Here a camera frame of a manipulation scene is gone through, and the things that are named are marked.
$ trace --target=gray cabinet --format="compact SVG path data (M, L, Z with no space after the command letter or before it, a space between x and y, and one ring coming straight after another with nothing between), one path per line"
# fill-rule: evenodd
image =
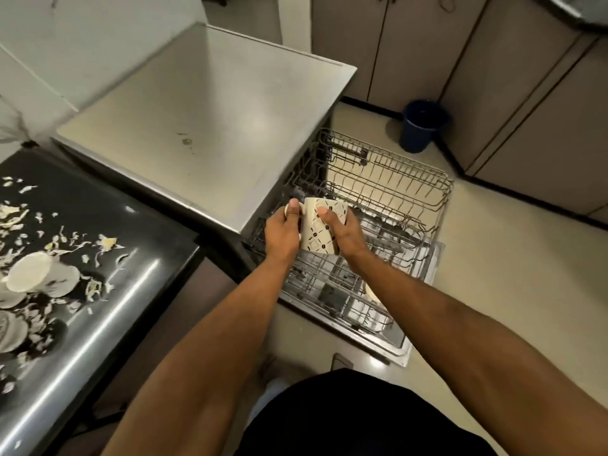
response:
M476 177L578 214L605 205L607 76L608 39L601 39Z
M439 99L486 0L390 0L368 101Z
M437 99L486 0L313 0L313 53L357 67L346 96Z
M388 0L312 0L313 53L357 68L345 95L367 101Z
M465 171L578 36L534 0L490 0L441 99L453 117L443 137Z

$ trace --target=wire rack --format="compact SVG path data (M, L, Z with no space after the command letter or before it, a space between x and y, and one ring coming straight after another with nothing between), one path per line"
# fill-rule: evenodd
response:
M289 198L342 200L359 218L369 248L418 277L432 254L451 190L452 181L437 168L321 130L286 177L266 217ZM256 225L250 242L259 260L264 256L266 217ZM364 285L341 256L302 250L283 291L349 329L383 337L393 320L384 306L365 294Z

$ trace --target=stainless steel countertop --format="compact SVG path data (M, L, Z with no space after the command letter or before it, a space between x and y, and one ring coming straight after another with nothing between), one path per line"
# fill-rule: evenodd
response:
M240 234L355 70L195 24L55 138Z
M18 378L16 389L0 404L0 455L27 456L41 453L55 437L118 343L184 270L198 250L197 235L48 154L22 149L0 164L0 175L38 185L24 194L11 187L2 191L2 200L26 202L30 208L21 230L31 240L24 253L40 250L61 226L68 237L73 231L88 237L104 233L125 246L102 256L99 268L92 258L83 264L81 254L91 254L87 248L63 255L64 263L116 287L104 294L106 300L88 303L90 313L84 307L71 315L65 305L57 306L50 317L67 323L65 337L24 368L13 354L0 355L3 373ZM36 211L44 216L41 224L33 217ZM36 239L35 230L46 233ZM122 252L130 255L118 268L115 259Z

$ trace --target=black countertop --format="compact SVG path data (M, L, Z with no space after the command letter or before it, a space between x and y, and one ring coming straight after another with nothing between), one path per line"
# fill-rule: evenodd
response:
M65 322L66 328L46 355L25 366L18 365L14 353L0 358L4 372L18 378L15 391L0 407L0 454L30 455L43 452L86 401L102 373L111 369L109 359L121 356L117 350L129 351L125 339L137 343L143 338L155 321L150 314L156 312L157 318L162 313L171 300L168 292L179 289L176 283L184 281L202 256L195 243L197 233L40 149L21 149L9 157L0 164L0 177L13 178L6 187L8 180L0 182L0 201L27 204L22 211L30 210L22 221L24 228L1 239L5 246L0 257L10 248L20 248L15 244L20 233L27 234L22 238L25 255L42 250L62 226L67 239L72 232L79 234L76 244L83 239L95 242L103 234L117 237L124 246L101 255L99 267L91 245L62 255L62 262L114 289L103 291L76 314L66 305L54 305L49 317ZM26 185L37 187L19 193ZM35 219L36 212L42 213L42 223ZM44 232L42 237L38 230ZM69 242L60 247L72 249ZM116 264L116 258L126 253L129 256ZM90 257L86 264L84 254ZM82 290L79 285L68 297L82 301ZM143 319L147 326L141 325Z

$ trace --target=baseboard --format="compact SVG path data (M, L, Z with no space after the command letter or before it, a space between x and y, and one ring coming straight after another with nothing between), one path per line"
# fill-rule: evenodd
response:
M385 117L394 118L395 120L403 121L403 115L398 112L383 109L382 107L377 107L367 102L362 102L358 99L353 99L350 97L343 97L341 100L345 104L349 104L354 107L359 107L360 109L374 112L376 114L384 115ZM520 192L515 192L514 190L501 187L500 185L493 184L486 180L478 179L471 175L465 174L465 170L462 166L460 166L460 163L458 162L458 160L456 160L456 157L454 157L452 151L449 149L440 134L437 134L435 137L433 137L433 142L435 143L439 151L443 154L443 156L446 158L447 162L450 164L454 172L460 178L470 183L480 185L481 187L489 188L490 190L497 191L504 195L508 195L509 197L517 198L518 200L524 201L534 206L538 206L539 208L543 208L553 213L560 214L561 216L566 216L568 218L584 222L585 224L592 225L602 230L608 230L608 224L604 224L603 222L597 221L596 219L589 218L589 216L573 213L572 211L568 211L560 206L552 205L551 203L544 202L543 200L539 200L534 197L524 195Z
M340 101L353 107L359 107L360 109L374 112L375 114L380 114L384 115L385 117L392 118L394 120L399 120L400 122L403 121L403 114L401 114L400 112L390 111L388 109L385 109L384 107L378 107L373 104L369 104L369 102L360 101L359 99L354 99L346 96L343 96Z

